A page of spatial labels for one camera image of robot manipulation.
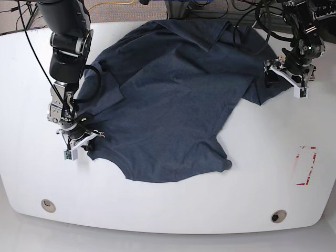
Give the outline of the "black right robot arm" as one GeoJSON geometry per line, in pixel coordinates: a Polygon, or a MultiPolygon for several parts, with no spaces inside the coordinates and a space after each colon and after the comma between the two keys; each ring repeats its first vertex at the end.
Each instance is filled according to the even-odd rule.
{"type": "Polygon", "coordinates": [[[37,7],[52,31],[49,74],[55,83],[50,89],[48,120],[60,126],[59,133],[70,150],[91,135],[78,122],[79,103],[74,99],[93,37],[90,14],[83,1],[38,1],[37,7]]]}

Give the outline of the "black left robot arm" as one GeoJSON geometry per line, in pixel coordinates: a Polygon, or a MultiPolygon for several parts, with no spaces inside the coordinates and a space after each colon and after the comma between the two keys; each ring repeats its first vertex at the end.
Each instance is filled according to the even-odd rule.
{"type": "Polygon", "coordinates": [[[312,60],[320,57],[325,50],[319,35],[318,25],[307,1],[278,1],[282,5],[282,16],[291,26],[293,38],[290,39],[291,51],[283,49],[285,59],[264,62],[265,72],[274,72],[286,79],[295,88],[305,91],[313,75],[312,60]]]}

